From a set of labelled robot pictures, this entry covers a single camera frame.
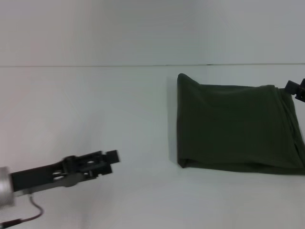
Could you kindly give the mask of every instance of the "green fabric bag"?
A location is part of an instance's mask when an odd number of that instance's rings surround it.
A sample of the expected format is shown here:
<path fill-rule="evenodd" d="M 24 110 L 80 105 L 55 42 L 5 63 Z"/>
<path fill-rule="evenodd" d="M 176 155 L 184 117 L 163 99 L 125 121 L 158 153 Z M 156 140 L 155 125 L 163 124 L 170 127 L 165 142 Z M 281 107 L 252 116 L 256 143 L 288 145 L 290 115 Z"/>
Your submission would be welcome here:
<path fill-rule="evenodd" d="M 305 175 L 305 145 L 284 89 L 201 85 L 178 76 L 178 164 Z"/>

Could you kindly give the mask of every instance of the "wire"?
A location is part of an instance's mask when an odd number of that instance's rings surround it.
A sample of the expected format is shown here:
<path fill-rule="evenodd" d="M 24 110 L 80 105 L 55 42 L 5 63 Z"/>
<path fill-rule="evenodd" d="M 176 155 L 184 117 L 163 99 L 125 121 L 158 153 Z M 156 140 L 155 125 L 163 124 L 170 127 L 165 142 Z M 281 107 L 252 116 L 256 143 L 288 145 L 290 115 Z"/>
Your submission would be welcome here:
<path fill-rule="evenodd" d="M 28 221 L 31 221 L 31 220 L 34 220 L 34 219 L 37 219 L 39 218 L 40 216 L 43 215 L 44 213 L 44 210 L 42 207 L 40 207 L 38 204 L 36 204 L 33 200 L 33 196 L 32 194 L 29 194 L 29 199 L 30 199 L 30 202 L 32 205 L 34 205 L 37 209 L 39 209 L 40 213 L 36 216 L 33 216 L 33 217 L 30 217 L 30 218 L 27 218 L 27 219 L 22 219 L 21 222 L 24 223 L 24 222 L 28 222 Z"/>

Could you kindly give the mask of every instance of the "white table surface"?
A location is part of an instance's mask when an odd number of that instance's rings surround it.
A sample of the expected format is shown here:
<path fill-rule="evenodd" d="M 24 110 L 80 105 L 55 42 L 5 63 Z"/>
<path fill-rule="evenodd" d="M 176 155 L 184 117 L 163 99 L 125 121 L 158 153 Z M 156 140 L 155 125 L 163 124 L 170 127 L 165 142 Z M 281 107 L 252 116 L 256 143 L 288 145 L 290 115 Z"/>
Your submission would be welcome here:
<path fill-rule="evenodd" d="M 113 174 L 35 195 L 46 214 L 16 228 L 302 229 L 300 176 L 181 169 L 176 78 L 284 87 L 305 66 L 0 68 L 0 166 L 11 172 L 69 155 L 119 150 Z M 294 100 L 301 129 L 305 104 Z M 36 214 L 26 197 L 0 220 Z"/>

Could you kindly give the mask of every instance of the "white backdrop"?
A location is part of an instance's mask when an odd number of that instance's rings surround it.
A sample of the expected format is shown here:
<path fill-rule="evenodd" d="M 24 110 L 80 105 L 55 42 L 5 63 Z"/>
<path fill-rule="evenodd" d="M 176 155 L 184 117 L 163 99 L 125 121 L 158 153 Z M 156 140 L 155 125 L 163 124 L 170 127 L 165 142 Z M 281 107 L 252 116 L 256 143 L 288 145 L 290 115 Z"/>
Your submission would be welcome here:
<path fill-rule="evenodd" d="M 303 0 L 2 0 L 0 66 L 305 62 Z"/>
<path fill-rule="evenodd" d="M 176 78 L 284 87 L 304 66 L 0 68 L 0 166 L 19 171 L 117 149 L 113 174 L 35 195 L 46 214 L 16 228 L 302 229 L 299 176 L 181 169 Z M 294 100 L 305 130 L 305 104 Z M 36 214 L 26 197 L 0 221 Z"/>

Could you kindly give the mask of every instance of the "cable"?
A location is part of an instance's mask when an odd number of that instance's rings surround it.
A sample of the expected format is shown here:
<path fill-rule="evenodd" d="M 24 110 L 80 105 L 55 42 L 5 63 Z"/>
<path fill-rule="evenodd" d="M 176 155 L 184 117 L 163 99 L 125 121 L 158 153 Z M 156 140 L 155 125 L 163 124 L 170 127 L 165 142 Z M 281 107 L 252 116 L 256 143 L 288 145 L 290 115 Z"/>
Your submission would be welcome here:
<path fill-rule="evenodd" d="M 0 229 L 10 228 L 12 226 L 15 226 L 15 225 L 18 225 L 18 224 L 21 224 L 21 223 L 24 223 L 24 222 L 28 222 L 28 221 L 37 219 L 37 218 L 39 218 L 40 216 L 43 215 L 43 213 L 44 213 L 43 208 L 40 207 L 38 204 L 36 204 L 34 202 L 32 194 L 29 194 L 29 199 L 30 199 L 31 204 L 39 209 L 40 213 L 38 215 L 36 215 L 36 216 L 30 217 L 30 218 L 27 218 L 27 219 L 15 219 L 15 220 L 11 220 L 11 221 L 6 221 L 6 222 L 3 222 L 3 223 L 0 223 Z"/>
<path fill-rule="evenodd" d="M 29 200 L 30 200 L 31 204 L 32 204 L 33 206 L 35 206 L 35 207 L 40 211 L 40 213 L 39 213 L 38 215 L 36 215 L 36 216 L 30 217 L 30 218 L 27 218 L 27 219 L 22 219 L 22 220 L 21 220 L 22 223 L 28 222 L 28 221 L 31 221 L 31 220 L 34 220 L 34 219 L 37 219 L 37 218 L 39 218 L 40 216 L 42 216 L 43 213 L 44 213 L 43 208 L 40 207 L 38 204 L 36 204 L 36 203 L 34 202 L 32 194 L 29 194 Z"/>

